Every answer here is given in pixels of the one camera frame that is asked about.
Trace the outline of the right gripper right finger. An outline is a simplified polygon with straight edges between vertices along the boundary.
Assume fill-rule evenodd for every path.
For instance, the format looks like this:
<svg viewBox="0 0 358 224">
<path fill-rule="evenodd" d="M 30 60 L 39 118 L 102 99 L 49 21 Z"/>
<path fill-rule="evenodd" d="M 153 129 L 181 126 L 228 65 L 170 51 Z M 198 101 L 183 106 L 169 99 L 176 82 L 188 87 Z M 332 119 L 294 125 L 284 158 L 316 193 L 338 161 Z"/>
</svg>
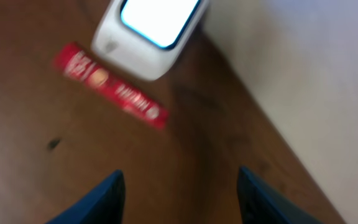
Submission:
<svg viewBox="0 0 358 224">
<path fill-rule="evenodd" d="M 237 197 L 243 224 L 321 224 L 245 166 L 239 168 Z"/>
</svg>

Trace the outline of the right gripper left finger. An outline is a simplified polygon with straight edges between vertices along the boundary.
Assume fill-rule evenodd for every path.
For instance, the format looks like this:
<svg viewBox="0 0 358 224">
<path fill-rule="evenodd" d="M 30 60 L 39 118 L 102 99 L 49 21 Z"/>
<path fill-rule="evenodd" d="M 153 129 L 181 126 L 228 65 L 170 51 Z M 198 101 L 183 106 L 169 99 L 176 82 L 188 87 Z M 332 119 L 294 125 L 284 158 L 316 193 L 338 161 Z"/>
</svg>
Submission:
<svg viewBox="0 0 358 224">
<path fill-rule="evenodd" d="M 121 170 L 115 170 L 77 203 L 49 224 L 121 224 L 126 199 L 126 186 Z"/>
</svg>

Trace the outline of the red sachet packet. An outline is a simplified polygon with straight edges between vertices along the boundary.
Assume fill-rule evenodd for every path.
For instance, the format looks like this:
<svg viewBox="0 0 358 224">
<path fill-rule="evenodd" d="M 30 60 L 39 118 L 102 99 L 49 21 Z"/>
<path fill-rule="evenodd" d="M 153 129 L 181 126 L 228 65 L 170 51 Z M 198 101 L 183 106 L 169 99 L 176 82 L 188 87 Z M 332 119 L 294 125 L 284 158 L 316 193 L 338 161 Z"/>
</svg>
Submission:
<svg viewBox="0 0 358 224">
<path fill-rule="evenodd" d="M 65 77 L 81 83 L 121 111 L 155 129 L 164 129 L 169 110 L 139 86 L 122 78 L 77 42 L 64 45 L 53 58 L 53 65 Z"/>
</svg>

